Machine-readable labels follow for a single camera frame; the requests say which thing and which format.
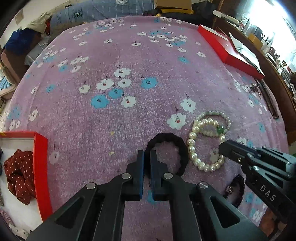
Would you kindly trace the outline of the red polka dot scrunchie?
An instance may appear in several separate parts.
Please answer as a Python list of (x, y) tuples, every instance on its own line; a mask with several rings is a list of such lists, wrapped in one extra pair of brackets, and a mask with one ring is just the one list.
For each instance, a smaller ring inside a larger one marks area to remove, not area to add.
[(33, 152), (17, 149), (4, 162), (8, 190), (24, 205), (36, 198)]

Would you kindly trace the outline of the white cherry print scrunchie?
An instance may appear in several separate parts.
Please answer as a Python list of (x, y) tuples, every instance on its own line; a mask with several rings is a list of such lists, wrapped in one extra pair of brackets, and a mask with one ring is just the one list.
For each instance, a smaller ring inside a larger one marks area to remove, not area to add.
[(9, 228), (11, 229), (11, 231), (13, 232), (14, 235), (16, 235), (20, 240), (27, 240), (28, 236), (30, 235), (30, 233), (32, 232), (27, 231), (23, 228), (14, 226), (13, 224), (9, 223)]

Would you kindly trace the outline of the red plaid scrunchie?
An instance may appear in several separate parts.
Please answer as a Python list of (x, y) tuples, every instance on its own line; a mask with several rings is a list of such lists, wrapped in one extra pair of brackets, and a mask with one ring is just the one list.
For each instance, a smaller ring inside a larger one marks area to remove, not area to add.
[(6, 221), (8, 225), (15, 226), (14, 222), (12, 221), (11, 217), (4, 211), (3, 207), (0, 208), (0, 213), (3, 219)]

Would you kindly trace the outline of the dark red hair clip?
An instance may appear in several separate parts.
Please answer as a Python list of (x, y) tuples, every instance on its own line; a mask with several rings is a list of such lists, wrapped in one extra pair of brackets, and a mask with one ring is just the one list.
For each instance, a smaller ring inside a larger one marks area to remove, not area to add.
[(261, 93), (260, 93), (260, 90), (259, 90), (259, 87), (257, 84), (255, 83), (252, 83), (250, 85), (250, 91), (253, 93), (253, 94), (256, 94), (259, 98), (261, 98)]

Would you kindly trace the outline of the red tray box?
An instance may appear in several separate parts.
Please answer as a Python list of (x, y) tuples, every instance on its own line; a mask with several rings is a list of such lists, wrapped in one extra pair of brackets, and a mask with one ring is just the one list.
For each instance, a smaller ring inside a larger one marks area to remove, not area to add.
[(22, 238), (53, 213), (47, 150), (37, 132), (1, 133), (1, 217)]

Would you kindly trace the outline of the wooden headboard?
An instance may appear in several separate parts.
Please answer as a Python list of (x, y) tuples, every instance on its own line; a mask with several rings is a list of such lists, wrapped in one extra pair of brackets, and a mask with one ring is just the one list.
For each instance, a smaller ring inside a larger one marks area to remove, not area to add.
[(287, 142), (289, 145), (295, 142), (295, 103), (292, 100), (292, 95), (288, 90), (283, 78), (280, 76), (276, 68), (269, 61), (269, 59), (263, 54), (263, 52), (255, 47), (248, 37), (241, 33), (236, 27), (228, 23), (227, 21), (215, 18), (213, 28), (219, 29), (227, 36), (232, 34), (234, 38), (242, 42), (248, 49), (250, 49), (259, 60), (260, 68), (264, 73), (264, 81), (273, 93), (278, 107), (285, 123), (285, 131), (287, 133)]

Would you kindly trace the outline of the red box lid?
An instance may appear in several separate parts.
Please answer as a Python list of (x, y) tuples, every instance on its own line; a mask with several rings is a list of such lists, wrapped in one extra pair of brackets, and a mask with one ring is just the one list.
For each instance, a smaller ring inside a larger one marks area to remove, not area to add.
[(264, 78), (260, 66), (248, 62), (241, 52), (235, 48), (229, 37), (203, 25), (199, 25), (198, 32), (209, 43), (223, 63), (235, 67), (256, 79)]

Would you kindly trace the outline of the purple floral bedspread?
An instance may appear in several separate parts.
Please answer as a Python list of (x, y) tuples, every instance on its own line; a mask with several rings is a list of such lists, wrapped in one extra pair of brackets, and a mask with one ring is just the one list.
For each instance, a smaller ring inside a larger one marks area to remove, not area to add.
[(224, 64), (198, 27), (130, 16), (61, 33), (16, 89), (6, 131), (48, 139), (47, 175), (57, 210), (88, 182), (122, 173), (158, 133), (183, 140), (196, 117), (229, 118), (226, 138), (288, 151), (283, 118), (274, 119), (255, 80)]

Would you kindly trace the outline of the brown cardboard box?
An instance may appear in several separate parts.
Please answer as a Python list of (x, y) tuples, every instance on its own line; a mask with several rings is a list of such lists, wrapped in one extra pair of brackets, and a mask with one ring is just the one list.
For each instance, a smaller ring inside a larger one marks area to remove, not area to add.
[(193, 14), (191, 0), (153, 0), (154, 8), (161, 13)]

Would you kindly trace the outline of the blue jacket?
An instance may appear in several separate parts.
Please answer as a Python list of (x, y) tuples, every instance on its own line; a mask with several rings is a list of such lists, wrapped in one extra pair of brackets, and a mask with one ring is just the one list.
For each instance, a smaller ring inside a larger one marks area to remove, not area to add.
[(22, 55), (29, 50), (34, 40), (39, 42), (40, 38), (41, 34), (33, 29), (18, 29), (17, 31), (13, 31), (4, 46), (4, 50), (8, 50), (16, 55)]

